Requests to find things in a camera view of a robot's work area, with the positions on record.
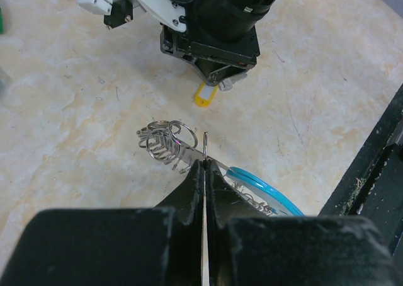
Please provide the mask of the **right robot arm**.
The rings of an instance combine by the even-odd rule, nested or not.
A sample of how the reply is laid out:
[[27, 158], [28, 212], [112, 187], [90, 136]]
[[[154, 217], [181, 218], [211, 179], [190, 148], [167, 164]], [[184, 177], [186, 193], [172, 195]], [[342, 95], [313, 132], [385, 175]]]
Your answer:
[[175, 19], [186, 30], [164, 25], [161, 52], [193, 66], [209, 86], [236, 81], [257, 64], [260, 55], [255, 24], [276, 0], [170, 0], [185, 12]]

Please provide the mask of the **yellow key tag with key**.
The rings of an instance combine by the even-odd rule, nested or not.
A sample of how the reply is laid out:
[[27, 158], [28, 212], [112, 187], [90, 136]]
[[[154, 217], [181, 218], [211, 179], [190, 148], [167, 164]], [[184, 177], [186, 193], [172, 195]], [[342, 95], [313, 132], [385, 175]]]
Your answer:
[[245, 78], [247, 78], [247, 73], [243, 72], [224, 79], [216, 86], [209, 86], [206, 83], [202, 83], [194, 96], [196, 106], [202, 108], [210, 106], [218, 90], [223, 92], [230, 91], [235, 83], [242, 81]]

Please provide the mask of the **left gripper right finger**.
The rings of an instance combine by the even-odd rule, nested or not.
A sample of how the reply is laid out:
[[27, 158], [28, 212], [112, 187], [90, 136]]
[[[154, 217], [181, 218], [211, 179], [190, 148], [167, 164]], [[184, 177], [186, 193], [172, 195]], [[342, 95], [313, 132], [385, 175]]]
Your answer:
[[359, 216], [267, 216], [206, 163], [211, 285], [401, 285], [375, 225]]

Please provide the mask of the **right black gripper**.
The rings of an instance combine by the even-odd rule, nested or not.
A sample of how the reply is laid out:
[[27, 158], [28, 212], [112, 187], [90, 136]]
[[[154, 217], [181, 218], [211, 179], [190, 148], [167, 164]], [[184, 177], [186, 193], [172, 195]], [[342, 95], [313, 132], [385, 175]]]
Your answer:
[[221, 42], [199, 26], [184, 33], [163, 26], [160, 47], [163, 53], [193, 64], [208, 86], [238, 74], [239, 68], [253, 68], [260, 55], [255, 28], [238, 42]]

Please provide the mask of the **green cloth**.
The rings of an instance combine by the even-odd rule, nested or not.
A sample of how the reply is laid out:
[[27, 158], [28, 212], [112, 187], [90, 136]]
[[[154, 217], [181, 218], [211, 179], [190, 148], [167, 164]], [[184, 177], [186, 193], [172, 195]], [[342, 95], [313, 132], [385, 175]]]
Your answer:
[[3, 12], [2, 9], [0, 8], [0, 34], [2, 35], [4, 32], [4, 26], [3, 26]]

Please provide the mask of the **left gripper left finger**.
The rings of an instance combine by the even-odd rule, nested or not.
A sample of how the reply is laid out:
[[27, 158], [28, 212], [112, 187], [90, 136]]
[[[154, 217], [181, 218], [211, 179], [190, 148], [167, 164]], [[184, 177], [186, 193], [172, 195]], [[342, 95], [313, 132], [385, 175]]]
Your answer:
[[205, 170], [152, 208], [48, 209], [25, 227], [2, 285], [200, 285]]

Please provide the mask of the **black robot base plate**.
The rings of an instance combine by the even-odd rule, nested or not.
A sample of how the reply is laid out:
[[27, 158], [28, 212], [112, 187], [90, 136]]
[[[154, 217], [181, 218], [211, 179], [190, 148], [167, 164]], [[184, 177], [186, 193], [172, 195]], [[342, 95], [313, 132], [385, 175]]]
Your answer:
[[402, 90], [398, 89], [320, 215], [361, 215], [402, 259]]

